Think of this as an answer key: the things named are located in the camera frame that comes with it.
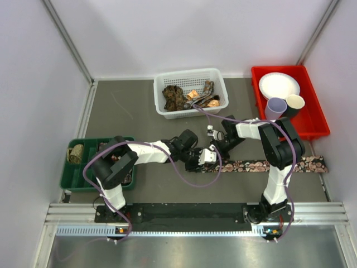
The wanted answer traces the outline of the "pink floral dark tie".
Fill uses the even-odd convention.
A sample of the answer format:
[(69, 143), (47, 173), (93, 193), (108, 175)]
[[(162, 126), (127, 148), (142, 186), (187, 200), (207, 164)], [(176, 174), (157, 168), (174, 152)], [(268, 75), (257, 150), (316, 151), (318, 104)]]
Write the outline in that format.
[[(265, 173), (270, 170), (267, 160), (223, 160), (223, 173)], [(205, 164), (201, 173), (217, 173), (219, 161), (214, 164)], [(328, 167), (323, 156), (304, 156), (297, 161), (295, 173), (328, 173)]]

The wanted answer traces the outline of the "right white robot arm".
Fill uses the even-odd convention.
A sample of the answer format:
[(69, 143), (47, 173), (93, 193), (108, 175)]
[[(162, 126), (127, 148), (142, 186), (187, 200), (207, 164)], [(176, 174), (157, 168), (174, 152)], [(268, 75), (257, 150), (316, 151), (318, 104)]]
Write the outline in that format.
[(229, 151), (245, 139), (260, 140), (266, 160), (269, 162), (267, 186), (256, 207), (246, 209), (248, 221), (260, 223), (275, 220), (287, 206), (287, 189), (297, 161), (305, 153), (305, 146), (290, 120), (286, 117), (276, 121), (246, 119), (238, 121), (234, 116), (221, 122), (226, 133), (220, 134), (213, 126), (207, 126), (222, 158), (229, 158)]

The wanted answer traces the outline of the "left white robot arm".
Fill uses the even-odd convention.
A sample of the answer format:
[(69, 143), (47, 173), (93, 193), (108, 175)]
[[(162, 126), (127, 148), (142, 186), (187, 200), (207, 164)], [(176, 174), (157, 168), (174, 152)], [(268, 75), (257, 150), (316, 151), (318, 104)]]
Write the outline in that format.
[(134, 166), (182, 161), (186, 171), (203, 167), (208, 150), (196, 148), (197, 142), (198, 137), (190, 130), (170, 140), (149, 143), (132, 143), (122, 136), (111, 139), (89, 162), (108, 206), (107, 215), (117, 222), (125, 218), (127, 209), (122, 183)]

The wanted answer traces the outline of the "white plastic basket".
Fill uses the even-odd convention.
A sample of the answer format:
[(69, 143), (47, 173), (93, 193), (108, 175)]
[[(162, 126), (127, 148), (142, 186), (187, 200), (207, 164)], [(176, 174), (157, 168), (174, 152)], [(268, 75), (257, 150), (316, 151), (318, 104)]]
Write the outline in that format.
[(219, 113), (222, 109), (228, 106), (229, 100), (223, 76), (217, 68), (172, 71), (157, 75), (153, 82), (154, 101), (157, 113), (164, 116), (166, 119), (202, 116), (203, 113), (195, 109), (173, 112), (167, 111), (164, 109), (166, 100), (162, 91), (168, 85), (176, 85), (182, 88), (184, 95), (189, 94), (193, 90), (202, 93), (207, 80), (214, 82), (213, 93), (219, 96), (219, 106), (205, 108), (204, 110), (211, 114)]

